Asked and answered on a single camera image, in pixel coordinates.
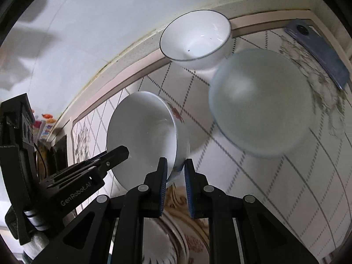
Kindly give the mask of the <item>white bowl with floral outside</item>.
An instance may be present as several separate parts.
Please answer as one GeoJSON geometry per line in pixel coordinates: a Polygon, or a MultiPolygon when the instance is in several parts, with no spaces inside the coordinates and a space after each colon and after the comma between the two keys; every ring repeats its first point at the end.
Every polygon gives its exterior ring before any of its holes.
{"type": "Polygon", "coordinates": [[[307,78],[290,59],[267,49],[246,49],[215,72],[209,109],[233,145],[270,158],[304,139],[313,118],[313,97],[307,78]]]}

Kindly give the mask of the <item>plain white bowl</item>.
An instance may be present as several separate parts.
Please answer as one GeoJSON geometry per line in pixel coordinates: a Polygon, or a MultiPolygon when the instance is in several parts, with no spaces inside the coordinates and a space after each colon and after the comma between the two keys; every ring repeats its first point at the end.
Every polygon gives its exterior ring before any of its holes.
{"type": "Polygon", "coordinates": [[[174,183],[190,154],[190,141],[181,114],[169,101],[147,91],[123,99],[112,114],[106,147],[125,146],[129,157],[112,172],[126,190],[144,182],[167,159],[167,185],[174,183]]]}

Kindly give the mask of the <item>blue smartphone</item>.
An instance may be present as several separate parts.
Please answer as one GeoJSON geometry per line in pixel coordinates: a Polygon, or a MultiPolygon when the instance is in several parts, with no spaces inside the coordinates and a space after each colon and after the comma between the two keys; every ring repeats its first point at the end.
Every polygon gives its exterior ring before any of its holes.
{"type": "Polygon", "coordinates": [[[337,52],[318,33],[300,19],[292,20],[285,32],[301,44],[323,67],[338,89],[343,90],[350,73],[337,52]]]}

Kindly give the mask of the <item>colourful cartoon wall sticker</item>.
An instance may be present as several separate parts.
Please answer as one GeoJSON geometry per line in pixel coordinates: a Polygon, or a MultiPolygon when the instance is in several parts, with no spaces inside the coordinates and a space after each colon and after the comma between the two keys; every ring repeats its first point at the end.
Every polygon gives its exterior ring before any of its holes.
{"type": "Polygon", "coordinates": [[[33,135],[36,140],[46,141],[51,134],[54,125],[57,123],[57,120],[48,113],[37,115],[34,110],[32,110],[32,113],[35,118],[35,122],[32,125],[33,135]]]}

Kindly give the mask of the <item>floral diamond pattern table mat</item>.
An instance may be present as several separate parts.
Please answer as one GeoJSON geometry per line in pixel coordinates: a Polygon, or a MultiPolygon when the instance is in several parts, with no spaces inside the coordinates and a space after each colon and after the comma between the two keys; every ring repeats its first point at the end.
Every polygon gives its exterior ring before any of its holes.
{"type": "Polygon", "coordinates": [[[209,110],[212,74],[169,62],[115,93],[74,124],[74,161],[106,149],[111,116],[125,97],[137,91],[152,92],[180,112],[194,166],[210,184],[233,196],[256,196],[320,262],[329,262],[351,230],[351,91],[339,93],[320,64],[283,29],[233,41],[234,53],[254,48],[290,58],[312,87],[313,122],[295,150],[263,159],[236,148],[220,132],[209,110]]]}

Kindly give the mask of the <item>white bowl with dark rim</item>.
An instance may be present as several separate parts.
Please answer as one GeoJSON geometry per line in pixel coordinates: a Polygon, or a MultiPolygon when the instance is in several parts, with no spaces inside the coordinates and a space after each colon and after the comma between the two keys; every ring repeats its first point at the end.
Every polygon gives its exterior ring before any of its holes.
{"type": "Polygon", "coordinates": [[[179,16],[162,32],[159,48],[164,56],[190,70],[208,70],[231,55],[230,20],[212,10],[179,16]]]}

